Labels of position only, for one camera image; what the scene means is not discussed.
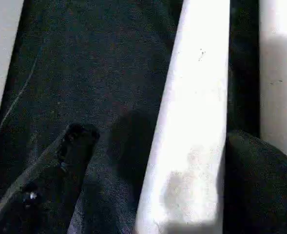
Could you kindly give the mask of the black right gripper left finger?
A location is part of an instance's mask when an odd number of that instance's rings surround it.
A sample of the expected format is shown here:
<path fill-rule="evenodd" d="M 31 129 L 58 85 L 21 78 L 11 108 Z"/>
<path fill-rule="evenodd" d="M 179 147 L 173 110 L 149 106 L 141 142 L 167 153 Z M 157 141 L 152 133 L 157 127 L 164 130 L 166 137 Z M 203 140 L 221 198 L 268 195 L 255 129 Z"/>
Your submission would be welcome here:
<path fill-rule="evenodd" d="M 70 124 L 0 200 L 0 234 L 65 234 L 99 139 L 92 124 Z"/>

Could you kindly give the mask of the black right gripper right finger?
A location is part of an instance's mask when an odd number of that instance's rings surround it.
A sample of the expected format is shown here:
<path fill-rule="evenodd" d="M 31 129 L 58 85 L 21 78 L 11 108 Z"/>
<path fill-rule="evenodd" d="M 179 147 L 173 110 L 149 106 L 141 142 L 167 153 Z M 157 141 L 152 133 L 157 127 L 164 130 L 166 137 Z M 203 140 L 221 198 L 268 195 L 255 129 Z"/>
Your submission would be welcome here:
<path fill-rule="evenodd" d="M 287 234 L 287 155 L 243 131 L 226 138 L 226 234 Z"/>

